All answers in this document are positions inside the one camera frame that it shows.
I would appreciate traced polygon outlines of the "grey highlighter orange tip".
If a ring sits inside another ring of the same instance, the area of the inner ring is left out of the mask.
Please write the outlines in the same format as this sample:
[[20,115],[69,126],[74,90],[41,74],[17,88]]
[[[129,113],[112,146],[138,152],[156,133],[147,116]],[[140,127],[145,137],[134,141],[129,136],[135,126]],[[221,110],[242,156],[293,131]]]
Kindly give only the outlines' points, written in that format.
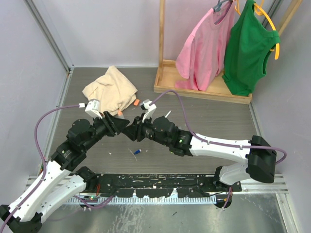
[[128,118],[124,116],[123,112],[120,109],[118,110],[117,117],[119,119],[126,119],[126,120],[128,120]]

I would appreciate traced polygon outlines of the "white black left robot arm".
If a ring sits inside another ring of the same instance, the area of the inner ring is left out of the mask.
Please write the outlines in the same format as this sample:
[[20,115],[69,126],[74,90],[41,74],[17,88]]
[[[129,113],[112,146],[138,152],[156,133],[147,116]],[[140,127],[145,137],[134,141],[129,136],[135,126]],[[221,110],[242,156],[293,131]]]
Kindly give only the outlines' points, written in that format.
[[104,136],[119,135],[129,124],[127,119],[120,119],[104,112],[91,124],[86,119],[78,119],[68,130],[67,139],[52,155],[41,175],[31,186],[10,205],[1,205],[0,217],[4,225],[14,233],[36,233],[42,224],[62,204],[74,195],[97,188],[96,175],[88,168],[63,184],[64,180],[86,158],[86,152]]

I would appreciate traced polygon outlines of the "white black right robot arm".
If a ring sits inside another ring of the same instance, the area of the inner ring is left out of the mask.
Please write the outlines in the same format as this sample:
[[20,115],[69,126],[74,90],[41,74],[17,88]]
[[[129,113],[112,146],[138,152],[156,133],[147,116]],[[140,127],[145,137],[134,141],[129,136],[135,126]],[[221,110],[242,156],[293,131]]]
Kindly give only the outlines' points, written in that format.
[[213,185],[218,191],[247,179],[261,183],[275,180],[276,151],[260,136],[236,141],[212,138],[182,130],[164,116],[155,120],[136,117],[123,134],[138,142],[148,138],[178,156],[211,156],[233,161],[233,165],[216,169]]

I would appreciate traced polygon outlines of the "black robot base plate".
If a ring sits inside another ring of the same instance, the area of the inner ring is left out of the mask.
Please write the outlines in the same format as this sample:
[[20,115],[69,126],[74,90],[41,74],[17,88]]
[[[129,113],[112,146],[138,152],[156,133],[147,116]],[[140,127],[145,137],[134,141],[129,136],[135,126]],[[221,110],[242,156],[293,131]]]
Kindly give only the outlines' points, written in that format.
[[95,174],[84,191],[120,198],[134,194],[138,198],[167,198],[176,191],[178,198],[203,198],[227,192],[229,186],[207,174]]

